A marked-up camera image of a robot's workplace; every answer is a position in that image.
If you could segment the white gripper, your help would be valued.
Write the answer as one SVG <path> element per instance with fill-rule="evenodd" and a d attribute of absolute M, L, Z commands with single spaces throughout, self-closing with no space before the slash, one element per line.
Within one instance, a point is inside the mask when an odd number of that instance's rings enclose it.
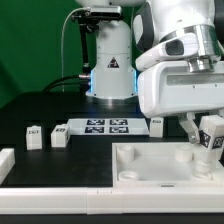
<path fill-rule="evenodd" d="M 189 142 L 197 144 L 200 135 L 193 112 L 224 108 L 224 62 L 213 72 L 196 73 L 189 72 L 186 61 L 161 62 L 139 75 L 138 97 L 147 118 L 180 114 Z"/>

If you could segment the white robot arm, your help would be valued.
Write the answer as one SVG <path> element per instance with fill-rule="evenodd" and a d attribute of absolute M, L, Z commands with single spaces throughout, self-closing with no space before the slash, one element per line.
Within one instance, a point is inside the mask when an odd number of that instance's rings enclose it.
<path fill-rule="evenodd" d="M 197 142 L 189 115 L 224 108 L 224 0 L 75 1 L 99 26 L 88 98 L 137 97 L 145 117 L 179 115 Z"/>

